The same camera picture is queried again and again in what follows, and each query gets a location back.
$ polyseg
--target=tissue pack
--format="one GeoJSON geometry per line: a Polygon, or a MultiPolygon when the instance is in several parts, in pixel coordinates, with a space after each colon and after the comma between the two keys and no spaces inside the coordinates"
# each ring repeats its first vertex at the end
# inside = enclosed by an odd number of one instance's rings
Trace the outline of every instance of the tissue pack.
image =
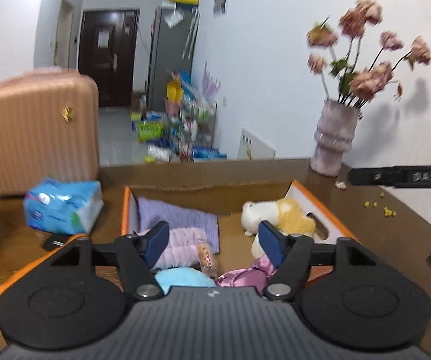
{"type": "Polygon", "coordinates": [[[47,178],[25,195],[25,220],[50,233],[89,234],[103,205],[98,181],[61,183],[47,178]]]}

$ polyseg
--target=vase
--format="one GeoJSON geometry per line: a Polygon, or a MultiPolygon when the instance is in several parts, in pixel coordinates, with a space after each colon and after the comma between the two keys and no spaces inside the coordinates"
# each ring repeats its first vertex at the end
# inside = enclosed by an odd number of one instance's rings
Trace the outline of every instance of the vase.
{"type": "Polygon", "coordinates": [[[335,177],[342,166],[342,155],[352,149],[360,109],[327,99],[317,124],[317,146],[311,169],[323,176],[335,177]]]}

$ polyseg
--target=door frame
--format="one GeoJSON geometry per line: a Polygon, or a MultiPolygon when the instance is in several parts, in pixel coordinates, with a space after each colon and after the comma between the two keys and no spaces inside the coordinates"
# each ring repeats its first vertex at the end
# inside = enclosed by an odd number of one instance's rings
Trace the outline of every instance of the door frame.
{"type": "Polygon", "coordinates": [[[137,35],[139,33],[139,19],[140,19],[140,8],[101,8],[101,9],[84,9],[82,12],[82,21],[80,22],[80,32],[79,32],[79,47],[78,47],[78,55],[77,55],[77,69],[80,67],[81,62],[81,49],[82,49],[82,39],[83,39],[83,30],[85,25],[85,17],[87,13],[93,13],[93,12],[123,12],[124,15],[127,14],[127,12],[134,12],[136,19],[134,20],[134,36],[131,43],[131,61],[132,61],[132,68],[131,68],[131,78],[132,78],[132,91],[134,89],[133,87],[133,81],[134,81],[134,68],[135,68],[135,50],[137,47],[137,35]]]}
{"type": "Polygon", "coordinates": [[[69,28],[69,34],[68,34],[68,44],[66,44],[65,46],[67,46],[67,66],[61,66],[62,68],[69,68],[69,66],[71,65],[71,46],[72,46],[72,29],[74,27],[74,7],[73,5],[70,3],[70,1],[68,0],[61,0],[60,1],[60,8],[59,8],[59,16],[57,19],[57,30],[56,30],[56,44],[55,44],[55,50],[54,50],[54,66],[59,66],[56,64],[57,62],[57,51],[58,51],[58,42],[59,42],[59,32],[61,30],[61,24],[63,21],[63,13],[65,12],[64,8],[69,8],[68,11],[71,13],[71,23],[70,23],[70,28],[69,28]]]}

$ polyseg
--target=pink satin fabric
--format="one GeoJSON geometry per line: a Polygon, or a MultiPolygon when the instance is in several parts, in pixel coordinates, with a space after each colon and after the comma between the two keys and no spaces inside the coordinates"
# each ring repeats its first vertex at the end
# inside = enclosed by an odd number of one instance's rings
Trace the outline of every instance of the pink satin fabric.
{"type": "Polygon", "coordinates": [[[236,269],[220,276],[215,284],[218,287],[255,287],[259,294],[274,276],[276,269],[272,266],[269,258],[264,255],[252,263],[249,269],[236,269]]]}

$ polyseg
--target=dark brown door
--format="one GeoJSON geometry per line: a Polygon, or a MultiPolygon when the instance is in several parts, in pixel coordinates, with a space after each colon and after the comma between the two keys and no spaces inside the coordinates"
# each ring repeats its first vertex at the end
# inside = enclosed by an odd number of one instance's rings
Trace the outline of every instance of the dark brown door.
{"type": "Polygon", "coordinates": [[[99,88],[99,107],[129,107],[134,75],[138,10],[85,12],[79,71],[99,88]]]}

